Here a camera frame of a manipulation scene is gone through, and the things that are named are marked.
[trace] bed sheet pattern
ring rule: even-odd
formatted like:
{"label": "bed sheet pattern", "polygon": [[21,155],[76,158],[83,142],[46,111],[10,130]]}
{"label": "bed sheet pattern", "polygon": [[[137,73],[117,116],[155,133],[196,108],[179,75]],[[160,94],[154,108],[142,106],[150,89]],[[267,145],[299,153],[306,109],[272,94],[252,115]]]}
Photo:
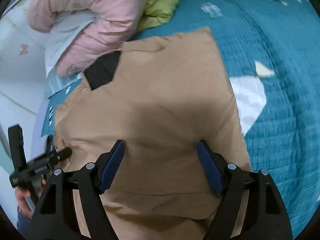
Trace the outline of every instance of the bed sheet pattern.
{"label": "bed sheet pattern", "polygon": [[[211,28],[229,76],[257,75],[255,61],[275,72],[261,78],[267,105],[245,141],[253,169],[273,176],[297,236],[319,205],[320,19],[308,0],[181,0],[168,24],[136,38],[203,26]],[[66,96],[66,89],[54,95],[49,107]],[[47,121],[43,134],[53,132]]]}

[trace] teal bedsheet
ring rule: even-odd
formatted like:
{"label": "teal bedsheet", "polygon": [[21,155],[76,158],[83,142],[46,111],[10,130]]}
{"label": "teal bedsheet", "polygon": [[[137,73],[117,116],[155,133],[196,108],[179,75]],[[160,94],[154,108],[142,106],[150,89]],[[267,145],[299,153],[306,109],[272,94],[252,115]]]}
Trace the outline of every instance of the teal bedsheet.
{"label": "teal bedsheet", "polygon": [[[275,72],[261,78],[267,105],[245,141],[253,169],[274,178],[297,236],[319,205],[320,19],[308,0],[181,0],[168,24],[135,38],[203,26],[211,28],[229,76],[256,75],[255,61]],[[54,95],[49,107],[66,96]],[[52,132],[46,119],[43,134]]]}

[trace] metal screw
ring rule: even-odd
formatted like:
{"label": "metal screw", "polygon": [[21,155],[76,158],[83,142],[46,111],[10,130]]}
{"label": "metal screw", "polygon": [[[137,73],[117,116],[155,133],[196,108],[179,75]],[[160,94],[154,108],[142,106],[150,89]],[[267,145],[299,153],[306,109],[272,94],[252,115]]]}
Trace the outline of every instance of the metal screw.
{"label": "metal screw", "polygon": [[266,169],[262,169],[262,170],[261,170],[261,173],[262,173],[263,175],[268,175],[268,174],[269,174],[269,171],[267,171]]}
{"label": "metal screw", "polygon": [[85,167],[88,169],[88,170],[92,170],[94,168],[94,163],[88,163]]}
{"label": "metal screw", "polygon": [[53,174],[56,175],[56,176],[58,176],[58,175],[61,174],[61,172],[62,172],[62,170],[56,169],[56,170],[53,172]]}
{"label": "metal screw", "polygon": [[234,163],[229,163],[228,164],[228,169],[235,170],[236,168],[237,168],[237,166]]}

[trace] pink blanket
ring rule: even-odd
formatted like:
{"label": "pink blanket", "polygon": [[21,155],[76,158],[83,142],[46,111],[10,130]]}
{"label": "pink blanket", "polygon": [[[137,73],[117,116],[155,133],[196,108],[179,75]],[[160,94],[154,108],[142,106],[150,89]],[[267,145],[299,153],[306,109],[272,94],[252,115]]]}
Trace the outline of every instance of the pink blanket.
{"label": "pink blanket", "polygon": [[89,24],[59,59],[57,75],[66,77],[130,38],[145,3],[146,0],[32,0],[27,18],[31,28],[48,33],[59,12],[90,9],[99,15],[97,23]]}

